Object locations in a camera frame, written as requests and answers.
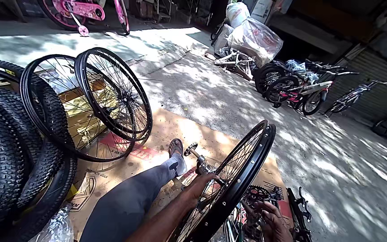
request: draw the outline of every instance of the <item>black bicycle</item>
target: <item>black bicycle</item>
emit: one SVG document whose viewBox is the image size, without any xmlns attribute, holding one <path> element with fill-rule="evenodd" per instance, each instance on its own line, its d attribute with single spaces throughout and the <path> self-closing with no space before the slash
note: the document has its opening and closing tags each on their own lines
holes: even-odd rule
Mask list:
<svg viewBox="0 0 387 242">
<path fill-rule="evenodd" d="M 326 115 L 329 112 L 338 113 L 347 110 L 358 101 L 359 97 L 363 95 L 364 92 L 371 90 L 376 84 L 383 84 L 387 86 L 387 82 L 368 79 L 367 82 L 369 81 L 371 81 L 370 84 L 367 85 L 363 83 L 337 99 L 323 114 Z"/>
</svg>

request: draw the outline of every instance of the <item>metal shutter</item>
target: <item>metal shutter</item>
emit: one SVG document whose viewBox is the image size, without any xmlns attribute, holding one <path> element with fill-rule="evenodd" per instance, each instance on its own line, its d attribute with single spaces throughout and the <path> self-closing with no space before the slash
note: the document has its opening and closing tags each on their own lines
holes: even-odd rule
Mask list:
<svg viewBox="0 0 387 242">
<path fill-rule="evenodd" d="M 352 59 L 347 67 L 350 71 L 360 72 L 359 75 L 347 75 L 337 79 L 330 88 L 324 108 L 368 78 L 387 81 L 387 60 L 372 50 L 365 49 Z M 387 117 L 387 86 L 375 85 L 371 91 L 365 92 L 347 111 L 373 123 Z"/>
</svg>

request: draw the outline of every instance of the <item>person's leg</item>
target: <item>person's leg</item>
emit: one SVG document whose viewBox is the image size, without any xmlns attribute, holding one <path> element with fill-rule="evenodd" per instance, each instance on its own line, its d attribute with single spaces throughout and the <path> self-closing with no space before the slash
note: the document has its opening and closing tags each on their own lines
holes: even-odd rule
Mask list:
<svg viewBox="0 0 387 242">
<path fill-rule="evenodd" d="M 171 157 L 162 165 L 126 179 L 102 196 L 86 223 L 80 242 L 125 241 L 141 224 L 161 187 L 186 172 L 182 147 L 173 140 L 169 147 Z"/>
</svg>

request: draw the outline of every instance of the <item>pink children's bicycle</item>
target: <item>pink children's bicycle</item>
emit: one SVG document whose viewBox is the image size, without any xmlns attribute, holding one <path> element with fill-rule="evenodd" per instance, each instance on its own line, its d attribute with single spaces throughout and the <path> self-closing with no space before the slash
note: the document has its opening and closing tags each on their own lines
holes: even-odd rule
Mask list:
<svg viewBox="0 0 387 242">
<path fill-rule="evenodd" d="M 57 25 L 66 30 L 76 31 L 82 36 L 88 36 L 85 26 L 87 19 L 102 21 L 105 19 L 105 0 L 38 0 L 38 4 L 46 15 Z M 123 0 L 114 0 L 117 18 L 122 24 L 124 33 L 129 35 L 128 15 Z"/>
</svg>

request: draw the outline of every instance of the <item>plastic wrapping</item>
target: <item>plastic wrapping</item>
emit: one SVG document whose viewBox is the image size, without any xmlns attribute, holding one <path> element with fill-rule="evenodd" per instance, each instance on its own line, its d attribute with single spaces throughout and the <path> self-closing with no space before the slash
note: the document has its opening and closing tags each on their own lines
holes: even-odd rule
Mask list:
<svg viewBox="0 0 387 242">
<path fill-rule="evenodd" d="M 69 218 L 71 205 L 62 207 L 43 230 L 29 242 L 73 242 L 73 225 Z"/>
<path fill-rule="evenodd" d="M 267 26 L 249 17 L 228 36 L 228 44 L 252 58 L 255 56 L 261 68 L 277 55 L 283 41 Z"/>
<path fill-rule="evenodd" d="M 228 41 L 226 40 L 226 38 L 228 38 L 229 34 L 232 33 L 232 31 L 234 31 L 233 27 L 231 27 L 229 25 L 223 26 L 222 32 L 220 33 L 220 35 L 218 36 L 218 38 L 214 44 L 215 54 L 218 54 L 218 51 L 220 48 L 227 46 Z"/>
<path fill-rule="evenodd" d="M 229 19 L 231 27 L 237 28 L 244 20 L 250 17 L 250 12 L 242 2 L 230 3 L 226 7 L 226 17 Z"/>
<path fill-rule="evenodd" d="M 286 61 L 286 66 L 291 71 L 304 72 L 306 70 L 305 63 L 298 63 L 296 60 Z"/>
</svg>

